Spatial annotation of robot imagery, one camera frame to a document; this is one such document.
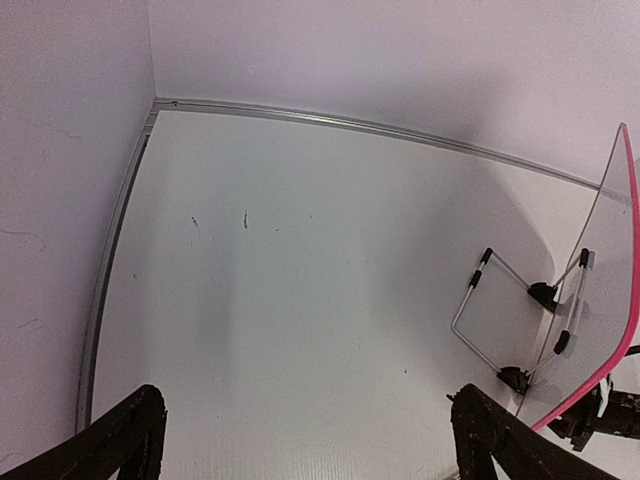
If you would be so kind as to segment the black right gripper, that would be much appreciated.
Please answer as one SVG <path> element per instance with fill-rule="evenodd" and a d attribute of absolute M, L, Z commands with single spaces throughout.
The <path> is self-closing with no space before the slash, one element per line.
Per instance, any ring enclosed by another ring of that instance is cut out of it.
<path fill-rule="evenodd" d="M 614 389 L 608 374 L 592 390 L 549 423 L 573 450 L 583 450 L 595 433 L 639 439 L 639 394 Z"/>

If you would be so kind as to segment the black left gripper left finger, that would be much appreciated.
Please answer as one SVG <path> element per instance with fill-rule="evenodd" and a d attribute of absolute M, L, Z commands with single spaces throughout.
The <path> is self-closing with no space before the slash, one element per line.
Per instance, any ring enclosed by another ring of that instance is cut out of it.
<path fill-rule="evenodd" d="M 157 479 L 166 432 L 161 391 L 143 385 L 89 427 L 3 479 Z"/>

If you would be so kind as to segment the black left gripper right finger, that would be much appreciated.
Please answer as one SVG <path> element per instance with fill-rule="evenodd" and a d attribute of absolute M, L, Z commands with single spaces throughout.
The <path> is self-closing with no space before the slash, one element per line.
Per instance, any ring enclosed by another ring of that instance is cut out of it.
<path fill-rule="evenodd" d="M 600 469 L 546 440 L 473 384 L 450 395 L 461 479 L 598 479 Z"/>

